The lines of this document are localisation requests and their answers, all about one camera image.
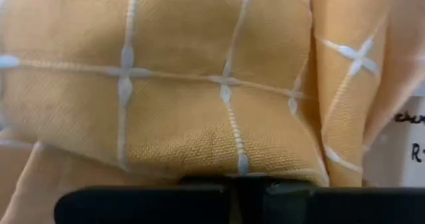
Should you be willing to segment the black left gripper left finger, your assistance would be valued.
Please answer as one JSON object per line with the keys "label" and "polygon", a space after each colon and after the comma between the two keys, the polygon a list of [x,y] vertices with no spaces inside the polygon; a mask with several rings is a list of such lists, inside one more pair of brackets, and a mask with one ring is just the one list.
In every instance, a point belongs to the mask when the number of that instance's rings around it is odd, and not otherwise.
{"label": "black left gripper left finger", "polygon": [[231,193],[222,183],[171,187],[91,186],[63,195],[55,224],[228,224]]}

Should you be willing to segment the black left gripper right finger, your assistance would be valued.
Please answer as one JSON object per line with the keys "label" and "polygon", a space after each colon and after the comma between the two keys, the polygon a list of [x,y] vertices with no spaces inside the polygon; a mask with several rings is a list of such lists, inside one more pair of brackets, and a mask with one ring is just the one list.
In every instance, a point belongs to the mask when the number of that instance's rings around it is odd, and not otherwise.
{"label": "black left gripper right finger", "polygon": [[308,181],[236,181],[243,224],[425,224],[425,188],[318,187]]}

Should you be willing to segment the white handwritten towel tag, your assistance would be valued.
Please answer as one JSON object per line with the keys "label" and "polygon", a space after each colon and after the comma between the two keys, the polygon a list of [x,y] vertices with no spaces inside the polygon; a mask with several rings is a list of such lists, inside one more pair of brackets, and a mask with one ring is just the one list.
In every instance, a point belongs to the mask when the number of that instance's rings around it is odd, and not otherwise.
{"label": "white handwritten towel tag", "polygon": [[425,187],[425,97],[413,96],[385,126],[364,159],[377,187]]}

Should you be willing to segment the orange towel with white grid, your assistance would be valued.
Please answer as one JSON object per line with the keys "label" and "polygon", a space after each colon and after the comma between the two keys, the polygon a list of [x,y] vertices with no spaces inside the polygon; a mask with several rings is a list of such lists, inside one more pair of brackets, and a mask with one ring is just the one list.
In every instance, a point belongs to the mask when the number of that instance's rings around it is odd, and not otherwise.
{"label": "orange towel with white grid", "polygon": [[0,0],[0,224],[93,185],[361,187],[425,80],[425,0]]}

